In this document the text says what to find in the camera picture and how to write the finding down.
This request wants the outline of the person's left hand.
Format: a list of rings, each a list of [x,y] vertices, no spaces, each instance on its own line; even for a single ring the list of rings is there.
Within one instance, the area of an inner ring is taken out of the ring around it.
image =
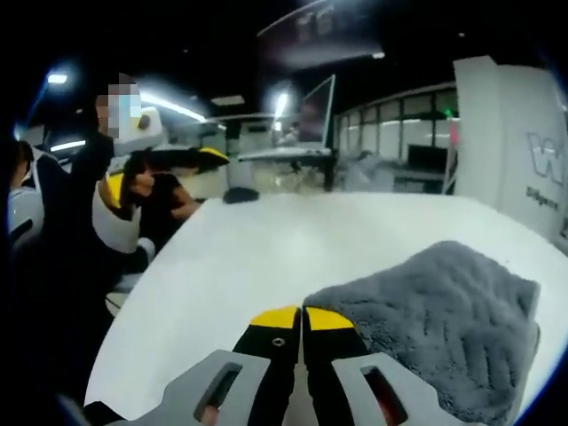
[[[133,154],[126,162],[123,184],[129,196],[147,197],[151,194],[154,177],[143,154]]]

